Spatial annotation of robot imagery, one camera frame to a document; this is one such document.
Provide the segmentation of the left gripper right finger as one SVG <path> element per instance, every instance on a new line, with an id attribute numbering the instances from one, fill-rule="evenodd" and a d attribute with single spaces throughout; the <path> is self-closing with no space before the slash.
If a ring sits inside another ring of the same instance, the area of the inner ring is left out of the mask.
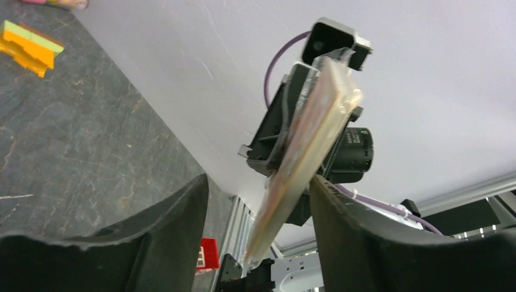
<path id="1" fill-rule="evenodd" d="M 515 230 L 458 239 L 394 221 L 322 176 L 310 204 L 327 291 L 514 291 Z"/>

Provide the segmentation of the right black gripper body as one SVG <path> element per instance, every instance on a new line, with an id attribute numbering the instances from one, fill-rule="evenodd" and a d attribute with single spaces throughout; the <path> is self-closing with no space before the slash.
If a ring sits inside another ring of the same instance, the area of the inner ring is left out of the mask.
<path id="1" fill-rule="evenodd" d="M 288 132 L 294 128 L 298 100 L 310 94 L 317 73 L 317 69 L 298 63 L 284 75 L 253 140 L 243 147 L 242 155 L 253 170 L 265 176 L 278 170 L 285 155 Z M 355 183 L 369 171 L 373 157 L 369 130 L 346 123 L 317 174 L 332 183 Z"/>

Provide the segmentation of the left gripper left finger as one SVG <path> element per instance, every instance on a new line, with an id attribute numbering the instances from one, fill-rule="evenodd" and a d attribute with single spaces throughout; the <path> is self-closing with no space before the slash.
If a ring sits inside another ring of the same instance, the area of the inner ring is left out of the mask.
<path id="1" fill-rule="evenodd" d="M 1 232 L 1 290 L 190 291 L 208 196 L 203 174 L 86 237 Z"/>

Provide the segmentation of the small orange spiral notebook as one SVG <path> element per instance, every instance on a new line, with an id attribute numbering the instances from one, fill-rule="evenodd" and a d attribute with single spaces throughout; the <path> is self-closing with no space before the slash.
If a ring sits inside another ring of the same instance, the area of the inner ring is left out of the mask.
<path id="1" fill-rule="evenodd" d="M 244 256 L 248 265 L 258 265 L 263 259 L 363 97 L 344 62 L 322 57 L 321 64 L 284 159 L 256 215 Z"/>

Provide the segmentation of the pink capped marker tube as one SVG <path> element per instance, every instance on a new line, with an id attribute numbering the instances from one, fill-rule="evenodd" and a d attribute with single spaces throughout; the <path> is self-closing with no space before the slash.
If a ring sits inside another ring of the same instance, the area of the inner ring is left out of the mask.
<path id="1" fill-rule="evenodd" d="M 21 0 L 21 2 L 38 5 L 50 5 L 66 10 L 84 10 L 89 6 L 88 0 Z"/>

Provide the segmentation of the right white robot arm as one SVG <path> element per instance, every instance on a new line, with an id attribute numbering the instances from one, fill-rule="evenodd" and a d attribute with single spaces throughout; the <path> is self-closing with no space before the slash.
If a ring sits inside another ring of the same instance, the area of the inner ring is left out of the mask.
<path id="1" fill-rule="evenodd" d="M 514 291 L 515 229 L 469 240 L 413 228 L 317 177 L 299 202 L 315 213 L 318 251 L 263 259 L 241 275 L 225 255 L 215 291 Z"/>

